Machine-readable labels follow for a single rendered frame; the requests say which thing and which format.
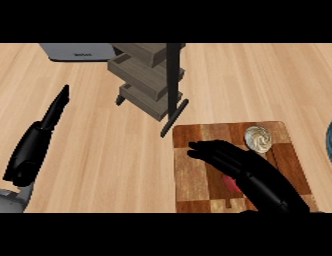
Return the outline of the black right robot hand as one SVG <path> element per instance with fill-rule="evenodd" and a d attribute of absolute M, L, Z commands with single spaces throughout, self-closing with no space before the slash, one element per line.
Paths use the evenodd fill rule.
<path fill-rule="evenodd" d="M 251 150 L 223 140 L 188 143 L 187 155 L 207 163 L 235 182 L 259 213 L 308 213 L 309 207 L 288 180 Z"/>

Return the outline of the grey appliance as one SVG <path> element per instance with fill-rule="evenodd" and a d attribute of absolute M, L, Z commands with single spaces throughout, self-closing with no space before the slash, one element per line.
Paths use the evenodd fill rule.
<path fill-rule="evenodd" d="M 48 59 L 57 62 L 107 61 L 116 54 L 108 43 L 40 43 Z"/>

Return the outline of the wooden tiered basket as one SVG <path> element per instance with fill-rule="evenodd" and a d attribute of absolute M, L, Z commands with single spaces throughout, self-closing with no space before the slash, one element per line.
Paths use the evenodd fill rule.
<path fill-rule="evenodd" d="M 111 43 L 117 51 L 107 61 L 107 70 L 122 79 L 123 85 L 114 103 L 127 100 L 151 117 L 167 122 L 160 131 L 164 137 L 188 104 L 181 99 L 178 83 L 185 70 L 179 66 L 184 43 Z"/>

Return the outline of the wooden checkered cutting board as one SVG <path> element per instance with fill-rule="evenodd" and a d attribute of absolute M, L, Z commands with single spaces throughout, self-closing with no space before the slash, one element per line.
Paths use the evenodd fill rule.
<path fill-rule="evenodd" d="M 263 127 L 272 139 L 269 151 L 260 157 L 287 178 L 312 212 L 318 211 L 302 166 L 297 160 L 285 125 L 281 121 L 176 125 L 172 129 L 175 210 L 178 213 L 238 213 L 254 210 L 241 193 L 229 192 L 222 173 L 203 161 L 187 155 L 188 143 L 225 140 L 243 150 L 244 130 Z"/>

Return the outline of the red bell pepper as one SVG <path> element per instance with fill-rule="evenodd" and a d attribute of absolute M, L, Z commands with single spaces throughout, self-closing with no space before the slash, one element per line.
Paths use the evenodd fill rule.
<path fill-rule="evenodd" d="M 228 189 L 229 192 L 234 192 L 234 193 L 241 193 L 237 185 L 235 185 L 235 181 L 232 180 L 232 178 L 226 175 L 222 175 L 222 182 L 225 184 L 225 187 Z"/>

